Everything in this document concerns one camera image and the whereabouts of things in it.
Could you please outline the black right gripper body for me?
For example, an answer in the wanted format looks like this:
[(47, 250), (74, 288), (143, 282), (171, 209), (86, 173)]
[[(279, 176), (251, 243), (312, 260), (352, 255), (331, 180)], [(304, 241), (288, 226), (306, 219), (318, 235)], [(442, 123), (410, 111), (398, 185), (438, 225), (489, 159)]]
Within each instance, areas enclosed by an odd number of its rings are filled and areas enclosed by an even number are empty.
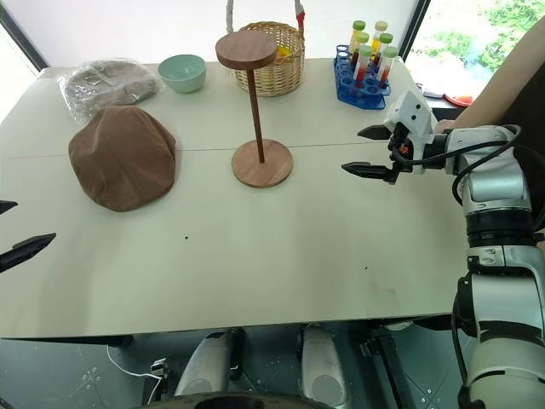
[(391, 151), (390, 160), (392, 169), (388, 172), (387, 182), (394, 185), (400, 173), (411, 173), (413, 165), (410, 161), (413, 159), (414, 148), (408, 138), (409, 130), (401, 123), (394, 126), (393, 133), (388, 143), (388, 149)]

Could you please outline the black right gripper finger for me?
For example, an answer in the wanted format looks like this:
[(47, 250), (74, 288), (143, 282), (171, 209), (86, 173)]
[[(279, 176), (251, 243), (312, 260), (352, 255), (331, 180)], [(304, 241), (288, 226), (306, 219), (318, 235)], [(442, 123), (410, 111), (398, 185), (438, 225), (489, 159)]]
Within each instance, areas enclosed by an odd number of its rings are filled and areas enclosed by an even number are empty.
[(373, 141), (387, 141), (390, 139), (390, 130), (385, 125), (371, 125), (358, 132), (358, 136)]
[(373, 165), (368, 162), (350, 162), (341, 166), (347, 173), (366, 179), (390, 182), (392, 170), (384, 165)]

